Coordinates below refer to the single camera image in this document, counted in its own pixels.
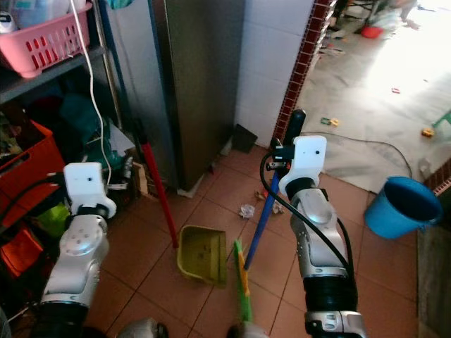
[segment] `pink basket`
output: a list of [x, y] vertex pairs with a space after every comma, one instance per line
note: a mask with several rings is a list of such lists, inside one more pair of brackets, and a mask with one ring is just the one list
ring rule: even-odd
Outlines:
[[[86, 3], [78, 18], [85, 46], [89, 45], [87, 11], [92, 4]], [[82, 53], [80, 36], [73, 13], [34, 25], [24, 30], [0, 35], [0, 61], [22, 77], [35, 77], [48, 67]]]

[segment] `blue bucket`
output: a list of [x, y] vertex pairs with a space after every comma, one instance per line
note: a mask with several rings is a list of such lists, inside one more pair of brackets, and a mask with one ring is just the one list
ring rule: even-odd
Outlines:
[[408, 177], [389, 177], [365, 211], [371, 230], [385, 238], [398, 238], [416, 229], [425, 230], [443, 216], [442, 206], [426, 186]]

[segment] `dustpan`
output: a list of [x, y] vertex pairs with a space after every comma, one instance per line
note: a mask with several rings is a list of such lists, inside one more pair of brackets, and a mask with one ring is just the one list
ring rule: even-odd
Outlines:
[[182, 228], [177, 265], [184, 276], [224, 287], [226, 261], [226, 232], [193, 225]]

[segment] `shelf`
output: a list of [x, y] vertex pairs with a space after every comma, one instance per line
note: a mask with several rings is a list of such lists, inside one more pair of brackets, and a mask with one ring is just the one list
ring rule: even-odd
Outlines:
[[[103, 55], [104, 53], [105, 49], [100, 46], [96, 46], [88, 51], [91, 59]], [[67, 73], [69, 70], [72, 70], [85, 62], [85, 57], [82, 54], [79, 54], [74, 56], [74, 58], [70, 58], [44, 70], [41, 75], [31, 79], [24, 79], [11, 70], [0, 68], [0, 104], [4, 104], [45, 82]]]

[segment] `white tiled wall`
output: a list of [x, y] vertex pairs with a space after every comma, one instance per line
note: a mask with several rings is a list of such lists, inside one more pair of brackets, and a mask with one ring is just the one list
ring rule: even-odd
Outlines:
[[246, 0], [236, 123], [268, 146], [313, 0]]

